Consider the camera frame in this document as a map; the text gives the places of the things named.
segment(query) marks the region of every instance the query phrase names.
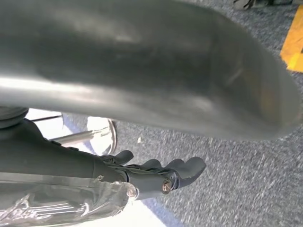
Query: bolt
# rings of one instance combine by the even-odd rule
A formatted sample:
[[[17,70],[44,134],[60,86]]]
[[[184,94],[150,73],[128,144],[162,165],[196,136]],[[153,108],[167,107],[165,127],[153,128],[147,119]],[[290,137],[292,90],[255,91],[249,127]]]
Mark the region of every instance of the bolt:
[[[127,191],[127,195],[130,198],[137,198],[138,196],[138,190],[135,188],[131,188],[129,190]]]
[[[165,180],[162,185],[162,191],[163,194],[169,194],[172,191],[172,182],[169,180]]]

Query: metal tube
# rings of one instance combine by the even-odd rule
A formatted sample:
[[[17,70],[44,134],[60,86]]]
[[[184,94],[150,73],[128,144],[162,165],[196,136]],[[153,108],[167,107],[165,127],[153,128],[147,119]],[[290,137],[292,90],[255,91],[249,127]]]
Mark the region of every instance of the metal tube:
[[[224,139],[299,123],[285,67],[219,13],[170,0],[2,0],[0,105]]]

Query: clear plastic wrap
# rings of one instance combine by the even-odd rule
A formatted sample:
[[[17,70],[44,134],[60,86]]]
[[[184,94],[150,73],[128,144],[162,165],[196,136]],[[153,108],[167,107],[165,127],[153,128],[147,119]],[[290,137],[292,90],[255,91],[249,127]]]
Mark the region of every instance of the clear plastic wrap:
[[[129,183],[0,173],[0,227],[64,226],[114,216],[136,197]]]

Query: yellow floor marking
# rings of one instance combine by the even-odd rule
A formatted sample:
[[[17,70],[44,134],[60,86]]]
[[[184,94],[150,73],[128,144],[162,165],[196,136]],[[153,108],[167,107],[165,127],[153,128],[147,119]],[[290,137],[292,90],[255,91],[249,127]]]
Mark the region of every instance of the yellow floor marking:
[[[303,72],[303,5],[299,6],[295,15],[281,56],[286,62],[287,69]]]

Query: gray carpet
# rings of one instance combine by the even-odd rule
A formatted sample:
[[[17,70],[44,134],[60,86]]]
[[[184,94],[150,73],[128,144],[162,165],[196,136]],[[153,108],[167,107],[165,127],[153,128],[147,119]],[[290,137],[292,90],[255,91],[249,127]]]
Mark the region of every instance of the gray carpet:
[[[234,11],[227,0],[194,3],[240,23],[277,56],[296,10]],[[292,76],[302,93],[303,75]],[[81,126],[82,120],[77,118],[76,124]],[[303,128],[275,141],[234,142],[126,122],[117,122],[116,127],[117,151],[133,151],[133,162],[205,159],[207,168],[194,184],[158,198],[185,226],[303,227]]]

